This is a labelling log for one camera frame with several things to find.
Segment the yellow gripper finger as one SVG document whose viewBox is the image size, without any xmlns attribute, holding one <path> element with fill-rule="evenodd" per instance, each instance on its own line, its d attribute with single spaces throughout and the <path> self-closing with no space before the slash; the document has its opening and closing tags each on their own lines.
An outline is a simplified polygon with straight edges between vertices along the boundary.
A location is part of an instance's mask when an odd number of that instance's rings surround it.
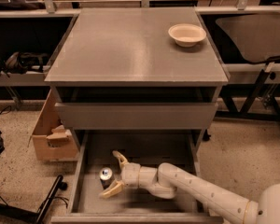
<svg viewBox="0 0 280 224">
<path fill-rule="evenodd" d="M 124 183 L 122 180 L 114 180 L 111 185 L 99 194 L 100 198 L 107 199 L 122 192 Z"/>
<path fill-rule="evenodd" d="M 129 163 L 126 157 L 122 155 L 120 152 L 118 152 L 117 150 L 113 150 L 112 154 L 118 160 L 120 168 L 123 168 L 126 164 Z"/>
</svg>

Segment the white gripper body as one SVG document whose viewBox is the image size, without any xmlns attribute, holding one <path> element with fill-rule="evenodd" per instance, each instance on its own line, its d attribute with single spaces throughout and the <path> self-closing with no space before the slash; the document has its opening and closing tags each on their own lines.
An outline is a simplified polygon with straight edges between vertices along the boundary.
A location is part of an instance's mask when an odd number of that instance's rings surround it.
<svg viewBox="0 0 280 224">
<path fill-rule="evenodd" d="M 127 163 L 121 170 L 121 180 L 129 188 L 137 189 L 139 187 L 139 173 L 141 165 L 138 163 Z"/>
</svg>

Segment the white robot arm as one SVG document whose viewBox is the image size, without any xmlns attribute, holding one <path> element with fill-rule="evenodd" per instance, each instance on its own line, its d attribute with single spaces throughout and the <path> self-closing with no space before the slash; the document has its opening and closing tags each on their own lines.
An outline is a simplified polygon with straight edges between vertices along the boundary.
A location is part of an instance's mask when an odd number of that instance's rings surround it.
<svg viewBox="0 0 280 224">
<path fill-rule="evenodd" d="M 102 198 L 107 199 L 125 188 L 133 188 L 145 189 L 156 197 L 172 199 L 182 189 L 230 224 L 280 224 L 280 184 L 266 188 L 259 200 L 253 202 L 171 163 L 164 162 L 152 168 L 129 162 L 116 150 L 113 156 L 119 162 L 120 179 L 100 193 Z"/>
</svg>

